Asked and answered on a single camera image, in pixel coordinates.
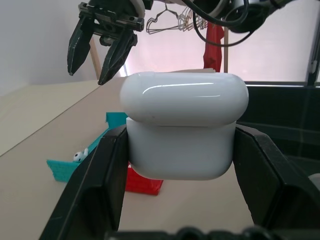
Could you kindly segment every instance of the white wall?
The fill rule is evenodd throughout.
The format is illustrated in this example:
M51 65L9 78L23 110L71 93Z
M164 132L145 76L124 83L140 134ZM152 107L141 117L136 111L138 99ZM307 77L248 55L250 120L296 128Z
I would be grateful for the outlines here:
M29 84L96 79L90 56L74 76L67 71L80 0L10 0L0 8L0 96Z
M179 5L168 5L181 13ZM164 10L161 2L154 2L146 11L145 21ZM264 25L249 39L229 48L229 72L245 81L303 81L307 73L311 45L320 14L320 2L294 1L269 16ZM174 15L159 18L159 27L177 24ZM242 38L230 33L229 42ZM142 71L168 72L203 68L205 44L195 31L167 30L153 35L138 33L138 44L126 62L128 73Z

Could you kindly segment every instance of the robotic arm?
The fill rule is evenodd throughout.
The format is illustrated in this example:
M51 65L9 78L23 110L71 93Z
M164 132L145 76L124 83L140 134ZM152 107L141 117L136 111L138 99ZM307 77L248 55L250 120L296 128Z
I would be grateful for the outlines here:
M266 18L293 0L159 0L186 5L203 19L234 33L249 32L242 40L228 44L210 44L231 47L243 42L258 29ZM144 30L145 10L151 10L153 0L90 0L79 8L79 22L69 41L67 68L72 76L84 63L90 51L90 39L100 36L100 44L110 49L105 57L99 85L104 85L125 63L131 47L138 42L134 31Z

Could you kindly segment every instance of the red object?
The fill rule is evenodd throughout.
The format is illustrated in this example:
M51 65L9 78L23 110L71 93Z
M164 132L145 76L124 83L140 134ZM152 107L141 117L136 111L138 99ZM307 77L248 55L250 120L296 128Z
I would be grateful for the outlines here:
M163 180L153 180L140 176L130 166L126 177L125 190L128 192L158 195Z
M221 44L221 39L224 37L225 33L221 26L213 25L208 22L208 27L206 29L206 39L208 41ZM205 43L205 51L203 55L204 69L212 68L216 72L220 72L222 61L222 51L221 47L213 46L209 43Z

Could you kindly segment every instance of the white earbud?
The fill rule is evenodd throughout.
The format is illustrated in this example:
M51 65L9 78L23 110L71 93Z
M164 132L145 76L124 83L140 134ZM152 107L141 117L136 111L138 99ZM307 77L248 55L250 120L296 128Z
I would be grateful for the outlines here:
M76 163L81 163L89 154L89 149L86 148L84 152L78 151L74 156L73 156L73 161Z

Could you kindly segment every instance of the red block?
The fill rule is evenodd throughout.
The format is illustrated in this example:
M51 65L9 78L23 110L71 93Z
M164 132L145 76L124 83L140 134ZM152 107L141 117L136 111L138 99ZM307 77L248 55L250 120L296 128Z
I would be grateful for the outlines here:
M153 180L140 176L131 166L128 166L125 190L128 192L158 195L163 180Z

